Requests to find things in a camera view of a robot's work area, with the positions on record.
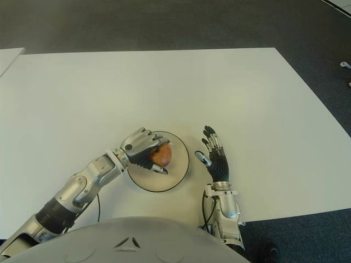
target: round plate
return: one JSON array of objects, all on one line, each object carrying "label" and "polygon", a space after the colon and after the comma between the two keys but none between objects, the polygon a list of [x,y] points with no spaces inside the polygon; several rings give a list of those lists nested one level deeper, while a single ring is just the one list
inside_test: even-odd
[{"label": "round plate", "polygon": [[172,133],[155,131],[155,133],[169,138],[172,159],[165,167],[168,174],[160,174],[147,170],[135,164],[128,166],[131,179],[141,188],[150,192],[163,192],[172,189],[185,177],[189,167],[189,154],[185,144]]}]

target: cable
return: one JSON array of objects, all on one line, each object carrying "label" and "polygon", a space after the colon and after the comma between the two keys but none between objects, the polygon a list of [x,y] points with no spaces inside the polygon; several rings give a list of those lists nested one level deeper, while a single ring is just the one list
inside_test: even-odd
[{"label": "cable", "polygon": [[97,194],[98,197],[98,205],[99,205],[99,215],[98,215],[98,222],[100,222],[100,213],[101,213],[101,207],[100,207],[100,197],[99,194]]},{"label": "cable", "polygon": [[[93,200],[91,200],[89,203],[87,203],[87,205],[82,209],[82,211],[80,211],[77,215],[76,215],[76,218],[75,218],[75,221],[76,219],[81,215],[83,214],[83,212],[88,208],[88,206],[92,203]],[[64,234],[68,232],[68,230],[71,228],[72,226],[70,227],[67,227],[64,231]]]},{"label": "cable", "polygon": [[204,229],[206,227],[206,231],[207,233],[209,233],[209,229],[208,229],[208,222],[210,221],[212,215],[213,215],[213,212],[214,212],[214,209],[216,208],[216,204],[217,204],[217,200],[215,198],[212,197],[212,199],[214,200],[214,204],[213,204],[213,208],[212,208],[212,211],[211,211],[211,214],[210,216],[208,217],[208,219],[206,219],[206,216],[205,216],[205,205],[204,205],[204,201],[205,201],[205,191],[203,192],[203,195],[202,195],[202,216],[203,216],[203,221],[205,222],[202,229]]}]

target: apple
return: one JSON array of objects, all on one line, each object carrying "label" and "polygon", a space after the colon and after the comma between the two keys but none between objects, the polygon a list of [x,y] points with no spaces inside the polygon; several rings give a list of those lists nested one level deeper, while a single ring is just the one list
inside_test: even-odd
[{"label": "apple", "polygon": [[158,148],[151,151],[149,158],[152,162],[161,167],[165,167],[172,158],[172,150],[169,144],[161,144]]}]

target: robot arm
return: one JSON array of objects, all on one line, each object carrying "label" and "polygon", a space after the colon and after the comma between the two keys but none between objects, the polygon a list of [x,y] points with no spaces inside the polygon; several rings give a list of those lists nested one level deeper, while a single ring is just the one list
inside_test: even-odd
[{"label": "robot arm", "polygon": [[215,201],[211,234],[220,238],[230,248],[242,253],[245,249],[239,225],[245,223],[240,222],[240,207],[235,199],[237,192],[233,191],[229,184],[229,168],[223,145],[211,127],[205,126],[203,133],[207,140],[202,139],[202,142],[206,145],[210,157],[201,151],[196,151],[195,156],[207,167],[213,179],[213,183],[205,188],[205,196],[212,197]]},{"label": "robot arm", "polygon": [[167,142],[167,138],[140,128],[128,136],[120,148],[107,150],[106,154],[92,160],[82,171],[72,175],[37,214],[0,246],[0,261],[59,236],[64,229],[72,227],[100,189],[126,172],[128,163],[167,174],[165,168],[149,160],[150,152]]}]

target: gray carpet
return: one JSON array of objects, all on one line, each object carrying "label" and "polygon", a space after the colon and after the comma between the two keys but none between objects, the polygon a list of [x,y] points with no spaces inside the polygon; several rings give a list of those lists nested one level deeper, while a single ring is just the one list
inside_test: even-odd
[{"label": "gray carpet", "polygon": [[[351,135],[351,19],[319,0],[1,0],[0,47],[26,54],[275,47]],[[351,210],[251,222],[248,257],[351,262]]]}]

